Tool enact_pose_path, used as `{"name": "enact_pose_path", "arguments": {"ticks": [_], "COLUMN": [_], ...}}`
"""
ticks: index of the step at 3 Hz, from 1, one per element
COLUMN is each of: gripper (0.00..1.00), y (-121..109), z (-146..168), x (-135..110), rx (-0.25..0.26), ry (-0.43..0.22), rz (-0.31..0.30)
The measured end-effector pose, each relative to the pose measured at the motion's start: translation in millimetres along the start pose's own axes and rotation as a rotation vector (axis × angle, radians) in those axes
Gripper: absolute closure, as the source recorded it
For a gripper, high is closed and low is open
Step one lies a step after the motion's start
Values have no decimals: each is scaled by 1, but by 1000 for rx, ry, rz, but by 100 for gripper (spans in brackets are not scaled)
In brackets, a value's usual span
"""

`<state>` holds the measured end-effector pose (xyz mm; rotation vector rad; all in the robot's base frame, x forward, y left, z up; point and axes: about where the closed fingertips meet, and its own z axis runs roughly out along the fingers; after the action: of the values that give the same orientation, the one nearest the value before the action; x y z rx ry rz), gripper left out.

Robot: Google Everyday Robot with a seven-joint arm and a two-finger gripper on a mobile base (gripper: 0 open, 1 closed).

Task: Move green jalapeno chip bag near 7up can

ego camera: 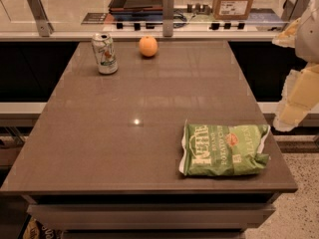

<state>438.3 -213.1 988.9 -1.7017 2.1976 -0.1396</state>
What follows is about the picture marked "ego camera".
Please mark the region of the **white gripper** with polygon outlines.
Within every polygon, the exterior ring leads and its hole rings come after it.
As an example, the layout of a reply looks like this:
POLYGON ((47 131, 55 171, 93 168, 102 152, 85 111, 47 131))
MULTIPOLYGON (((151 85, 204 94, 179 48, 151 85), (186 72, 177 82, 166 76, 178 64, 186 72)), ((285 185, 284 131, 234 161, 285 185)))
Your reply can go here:
POLYGON ((272 39, 283 48, 295 48, 296 55, 308 62, 301 71, 288 74, 278 103, 273 126, 291 131, 319 104, 319 0, 310 0, 301 18, 272 39))

